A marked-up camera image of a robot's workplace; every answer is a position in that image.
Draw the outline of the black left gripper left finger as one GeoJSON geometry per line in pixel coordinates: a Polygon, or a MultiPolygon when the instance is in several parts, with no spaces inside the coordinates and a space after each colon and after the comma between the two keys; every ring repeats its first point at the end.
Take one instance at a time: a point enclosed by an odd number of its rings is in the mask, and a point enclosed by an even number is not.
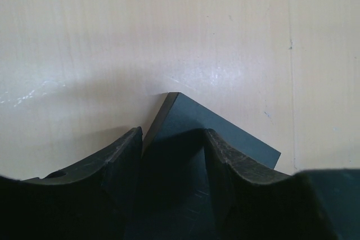
{"type": "Polygon", "coordinates": [[[45,178],[1,177],[1,238],[123,239],[141,152],[137,127],[45,178]]]}

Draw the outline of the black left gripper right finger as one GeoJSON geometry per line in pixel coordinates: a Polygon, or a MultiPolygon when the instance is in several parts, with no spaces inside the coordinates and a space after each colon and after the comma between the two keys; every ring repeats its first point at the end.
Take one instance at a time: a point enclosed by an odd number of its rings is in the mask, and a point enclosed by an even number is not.
{"type": "Polygon", "coordinates": [[[210,198],[221,239],[358,239],[359,170],[287,175],[205,131],[210,198]]]}

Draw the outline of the black switch with ports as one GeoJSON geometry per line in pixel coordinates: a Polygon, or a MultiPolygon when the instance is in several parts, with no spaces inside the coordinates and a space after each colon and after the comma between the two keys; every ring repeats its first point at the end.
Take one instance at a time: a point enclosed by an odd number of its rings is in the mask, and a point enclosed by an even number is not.
{"type": "Polygon", "coordinates": [[[204,130],[274,168],[280,153],[180,92],[170,92],[143,140],[125,239],[218,239],[203,149],[204,130]]]}

